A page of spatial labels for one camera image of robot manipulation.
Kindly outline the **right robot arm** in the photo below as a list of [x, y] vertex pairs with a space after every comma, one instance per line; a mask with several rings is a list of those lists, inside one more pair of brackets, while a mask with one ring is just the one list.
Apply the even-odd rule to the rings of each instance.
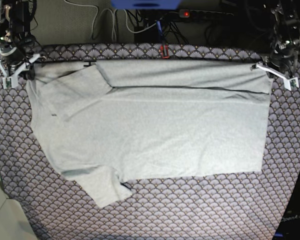
[[38, 43], [31, 28], [32, 22], [37, 23], [36, 11], [36, 0], [0, 0], [0, 56], [9, 73], [25, 64], [25, 70], [18, 74], [25, 80], [35, 78], [30, 48]]

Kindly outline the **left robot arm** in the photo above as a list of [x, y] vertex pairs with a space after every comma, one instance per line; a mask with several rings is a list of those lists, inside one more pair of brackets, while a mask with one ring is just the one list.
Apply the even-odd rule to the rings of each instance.
[[274, 17], [268, 64], [292, 78], [300, 53], [300, 20], [292, 0], [279, 0], [271, 9]]

